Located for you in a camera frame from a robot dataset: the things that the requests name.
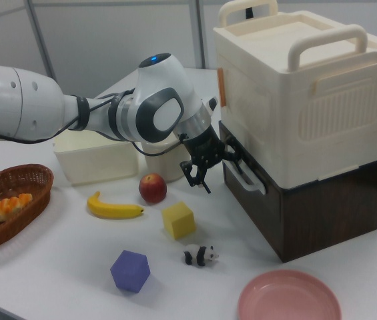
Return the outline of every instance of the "yellow cube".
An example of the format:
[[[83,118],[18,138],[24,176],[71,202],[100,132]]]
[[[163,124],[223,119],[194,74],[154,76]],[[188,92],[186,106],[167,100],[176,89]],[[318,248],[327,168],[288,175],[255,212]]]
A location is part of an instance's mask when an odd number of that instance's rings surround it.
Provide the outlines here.
[[[161,210],[161,216],[164,228],[174,239],[196,230],[193,211],[183,201]]]

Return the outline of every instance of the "wicker basket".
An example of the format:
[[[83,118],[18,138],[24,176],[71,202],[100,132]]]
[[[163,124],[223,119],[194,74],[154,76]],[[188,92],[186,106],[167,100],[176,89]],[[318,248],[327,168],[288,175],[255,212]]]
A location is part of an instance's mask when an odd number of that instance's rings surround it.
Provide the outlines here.
[[[42,165],[19,165],[0,171],[0,200],[30,193],[33,200],[18,214],[0,222],[0,244],[18,234],[46,208],[53,182],[51,170]]]

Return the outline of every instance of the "banana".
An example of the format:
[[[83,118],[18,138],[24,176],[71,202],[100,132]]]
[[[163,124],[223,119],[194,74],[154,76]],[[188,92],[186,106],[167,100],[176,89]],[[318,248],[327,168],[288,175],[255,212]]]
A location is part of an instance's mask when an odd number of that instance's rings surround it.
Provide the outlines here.
[[[134,218],[143,213],[139,205],[121,205],[101,202],[98,198],[101,193],[96,191],[87,200],[87,207],[96,216],[108,219]]]

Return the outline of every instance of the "toy panda figurine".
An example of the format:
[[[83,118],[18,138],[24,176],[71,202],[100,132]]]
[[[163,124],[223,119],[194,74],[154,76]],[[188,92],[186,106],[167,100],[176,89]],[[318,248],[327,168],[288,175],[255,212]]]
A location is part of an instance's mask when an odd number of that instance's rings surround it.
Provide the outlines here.
[[[213,261],[219,257],[212,246],[209,249],[204,246],[200,247],[199,245],[187,245],[183,252],[185,254],[185,263],[192,265],[192,261],[195,259],[197,264],[202,267],[206,265],[204,263],[205,260]]]

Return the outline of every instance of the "white plastic box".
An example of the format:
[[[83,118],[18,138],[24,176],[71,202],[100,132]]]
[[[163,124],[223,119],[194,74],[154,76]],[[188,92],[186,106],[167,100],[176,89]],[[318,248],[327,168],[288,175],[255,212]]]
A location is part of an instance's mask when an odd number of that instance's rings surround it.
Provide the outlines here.
[[[270,16],[227,25],[247,7]],[[214,29],[222,123],[289,189],[377,160],[377,37],[274,0],[237,0]]]
[[[93,131],[65,130],[55,138],[54,153],[73,185],[131,177],[138,154],[130,142],[112,141]]]

